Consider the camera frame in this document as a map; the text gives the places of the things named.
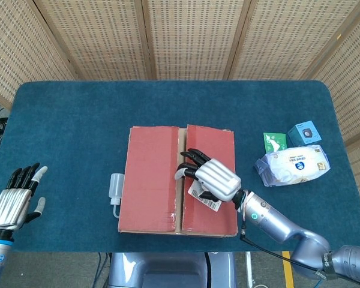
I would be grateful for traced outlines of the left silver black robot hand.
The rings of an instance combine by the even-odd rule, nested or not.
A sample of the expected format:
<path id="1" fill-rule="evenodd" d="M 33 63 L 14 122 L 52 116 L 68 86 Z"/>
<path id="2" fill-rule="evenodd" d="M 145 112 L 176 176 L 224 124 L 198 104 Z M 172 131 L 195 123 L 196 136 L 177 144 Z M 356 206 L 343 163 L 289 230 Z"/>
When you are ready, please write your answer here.
<path id="1" fill-rule="evenodd" d="M 40 167 L 39 163 L 35 163 L 12 173 L 6 188 L 0 193 L 0 230 L 19 230 L 24 224 L 42 215 L 45 197 L 39 198 L 34 211 L 29 212 L 29 206 L 47 170 L 47 166 Z"/>

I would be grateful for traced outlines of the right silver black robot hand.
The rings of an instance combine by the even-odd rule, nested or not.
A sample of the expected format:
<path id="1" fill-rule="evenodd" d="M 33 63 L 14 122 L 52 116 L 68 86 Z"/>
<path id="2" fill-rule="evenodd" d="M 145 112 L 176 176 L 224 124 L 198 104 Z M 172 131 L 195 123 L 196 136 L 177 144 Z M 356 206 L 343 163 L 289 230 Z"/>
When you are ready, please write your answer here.
<path id="1" fill-rule="evenodd" d="M 240 177 L 226 167 L 222 162 L 211 158 L 202 151 L 189 148 L 180 153 L 190 160 L 179 164 L 174 178 L 190 178 L 203 188 L 202 199 L 230 202 L 242 194 Z"/>

